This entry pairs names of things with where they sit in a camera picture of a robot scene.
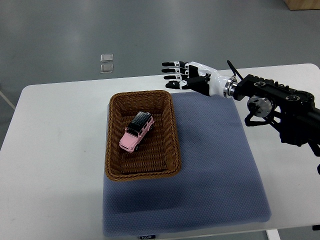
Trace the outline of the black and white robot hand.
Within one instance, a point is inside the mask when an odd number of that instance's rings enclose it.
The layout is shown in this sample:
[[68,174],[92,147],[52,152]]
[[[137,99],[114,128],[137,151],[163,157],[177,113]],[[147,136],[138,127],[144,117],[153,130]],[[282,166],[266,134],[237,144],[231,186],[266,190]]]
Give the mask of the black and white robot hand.
[[169,61],[161,70],[168,81],[165,87],[176,90],[193,90],[205,96],[227,97],[231,77],[221,75],[216,69],[194,61]]

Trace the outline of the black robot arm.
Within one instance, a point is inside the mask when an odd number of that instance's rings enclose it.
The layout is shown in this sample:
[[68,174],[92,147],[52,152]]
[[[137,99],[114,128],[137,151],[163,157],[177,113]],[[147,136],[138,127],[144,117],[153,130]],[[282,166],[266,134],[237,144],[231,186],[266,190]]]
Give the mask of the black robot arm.
[[313,94],[251,74],[232,82],[227,94],[236,101],[249,98],[246,126],[271,125],[282,143],[308,144],[315,156],[320,155],[320,110]]

